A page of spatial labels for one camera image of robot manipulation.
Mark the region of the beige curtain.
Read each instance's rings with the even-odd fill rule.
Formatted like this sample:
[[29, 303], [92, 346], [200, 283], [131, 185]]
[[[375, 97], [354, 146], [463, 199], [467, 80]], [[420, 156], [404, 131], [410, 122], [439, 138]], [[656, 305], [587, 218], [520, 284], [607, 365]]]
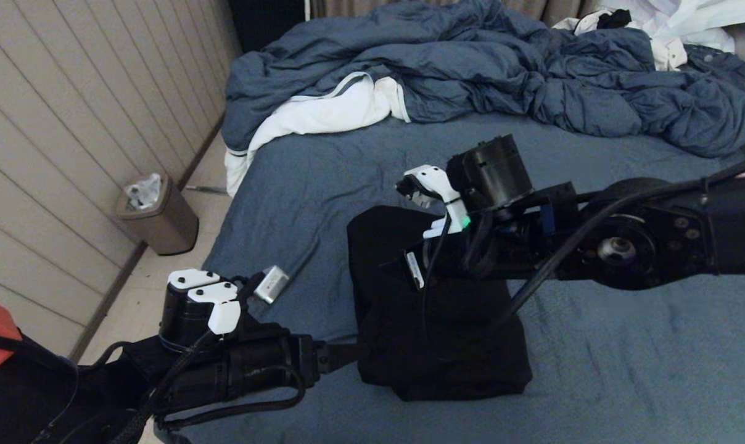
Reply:
[[[555, 25], [561, 19], [581, 17], [591, 12], [601, 0], [491, 0], [500, 2], [508, 9], [521, 12], [547, 25]], [[445, 6], [460, 0], [299, 0], [305, 19], [325, 17], [358, 17], [378, 7], [398, 2], [421, 2], [430, 6]]]

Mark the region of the white clothes pile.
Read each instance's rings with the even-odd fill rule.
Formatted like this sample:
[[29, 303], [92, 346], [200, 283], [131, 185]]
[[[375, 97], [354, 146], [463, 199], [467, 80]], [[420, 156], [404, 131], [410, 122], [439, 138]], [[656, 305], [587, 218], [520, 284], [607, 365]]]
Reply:
[[680, 39], [684, 44], [734, 53], [729, 27], [745, 32], [745, 0], [593, 0], [591, 14], [629, 11], [629, 27], [653, 39]]

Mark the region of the blue bed sheet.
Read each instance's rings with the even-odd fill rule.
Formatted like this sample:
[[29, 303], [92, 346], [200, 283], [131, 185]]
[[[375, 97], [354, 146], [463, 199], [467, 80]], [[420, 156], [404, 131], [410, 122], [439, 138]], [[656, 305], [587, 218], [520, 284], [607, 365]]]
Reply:
[[[279, 265], [290, 283], [260, 321], [294, 334], [356, 334], [350, 220], [376, 205], [414, 208], [403, 172], [444, 166], [511, 134], [536, 188], [581, 193], [621, 179], [699, 179], [745, 159], [704, 159], [660, 138], [597, 138], [486, 113], [448, 123], [382, 123], [290, 135], [260, 149], [197, 269], [250, 276]], [[364, 384], [355, 364], [323, 376], [284, 411], [235, 416], [164, 436], [171, 444], [745, 443], [745, 276], [694, 276], [644, 290], [546, 281], [519, 310], [533, 379], [521, 395], [404, 402]]]

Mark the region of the cream garment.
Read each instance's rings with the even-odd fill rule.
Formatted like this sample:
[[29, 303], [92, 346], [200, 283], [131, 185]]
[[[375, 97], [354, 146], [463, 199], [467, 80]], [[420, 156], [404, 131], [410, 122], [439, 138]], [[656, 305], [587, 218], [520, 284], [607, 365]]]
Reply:
[[654, 68], [659, 72], [677, 72], [688, 63], [685, 45], [680, 38], [651, 39]]

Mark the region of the black zip hoodie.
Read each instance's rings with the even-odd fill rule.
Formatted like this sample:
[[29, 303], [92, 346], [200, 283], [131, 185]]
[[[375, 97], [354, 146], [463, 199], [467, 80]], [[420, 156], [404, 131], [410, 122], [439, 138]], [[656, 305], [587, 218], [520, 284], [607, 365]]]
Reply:
[[532, 380], [519, 318], [489, 331], [508, 308], [505, 281], [432, 276], [428, 294], [398, 264], [434, 216], [375, 206], [347, 228], [362, 382], [388, 387], [402, 401], [473, 401], [522, 393]]

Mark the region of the small black garment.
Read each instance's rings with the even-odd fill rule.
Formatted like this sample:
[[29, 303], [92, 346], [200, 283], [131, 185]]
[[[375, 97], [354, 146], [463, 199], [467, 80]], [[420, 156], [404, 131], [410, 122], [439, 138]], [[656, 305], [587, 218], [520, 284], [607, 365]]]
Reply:
[[598, 15], [597, 29], [626, 28], [631, 22], [632, 16], [628, 9], [601, 11]]

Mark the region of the black furniture piece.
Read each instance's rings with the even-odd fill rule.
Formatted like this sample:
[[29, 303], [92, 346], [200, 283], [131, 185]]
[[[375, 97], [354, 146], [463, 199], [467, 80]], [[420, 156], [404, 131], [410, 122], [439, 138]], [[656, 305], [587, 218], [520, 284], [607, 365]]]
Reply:
[[310, 0], [226, 0], [243, 52], [259, 51], [306, 20]]

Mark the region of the rumpled blue duvet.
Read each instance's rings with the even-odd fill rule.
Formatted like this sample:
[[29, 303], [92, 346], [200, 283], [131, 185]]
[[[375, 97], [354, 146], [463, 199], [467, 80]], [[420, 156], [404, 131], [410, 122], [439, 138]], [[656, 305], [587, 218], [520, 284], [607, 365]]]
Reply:
[[593, 137], [647, 134], [701, 157], [745, 143], [745, 92], [708, 73], [657, 71], [643, 31], [574, 35], [499, 0], [399, 2], [299, 23], [232, 62], [224, 140], [245, 151], [288, 99], [328, 93], [355, 72], [394, 78], [415, 123], [526, 115]]

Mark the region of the white plastic bin liner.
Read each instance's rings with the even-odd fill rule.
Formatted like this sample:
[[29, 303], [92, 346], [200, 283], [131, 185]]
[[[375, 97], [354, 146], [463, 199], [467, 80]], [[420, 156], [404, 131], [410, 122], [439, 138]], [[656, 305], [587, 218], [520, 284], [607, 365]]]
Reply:
[[128, 210], [148, 210], [155, 205], [162, 193], [163, 178], [158, 173], [152, 173], [133, 181], [124, 187], [126, 196], [125, 207]]

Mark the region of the brown trash bin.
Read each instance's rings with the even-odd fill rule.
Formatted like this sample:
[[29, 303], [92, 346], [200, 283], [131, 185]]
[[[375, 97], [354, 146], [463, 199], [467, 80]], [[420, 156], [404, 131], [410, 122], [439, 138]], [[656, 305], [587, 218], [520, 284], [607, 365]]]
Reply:
[[[115, 207], [117, 217], [128, 229], [161, 256], [180, 255], [192, 250], [199, 235], [199, 217], [167, 174], [158, 202], [148, 210], [126, 207], [123, 191]], [[132, 179], [127, 185], [147, 175]]]

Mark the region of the blue denim garment with buttons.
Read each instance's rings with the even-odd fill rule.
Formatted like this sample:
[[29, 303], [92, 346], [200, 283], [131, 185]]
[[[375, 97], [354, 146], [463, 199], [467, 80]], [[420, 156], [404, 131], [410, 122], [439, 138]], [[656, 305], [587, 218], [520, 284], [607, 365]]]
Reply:
[[692, 44], [685, 51], [684, 70], [710, 74], [745, 93], [745, 61], [736, 54]]

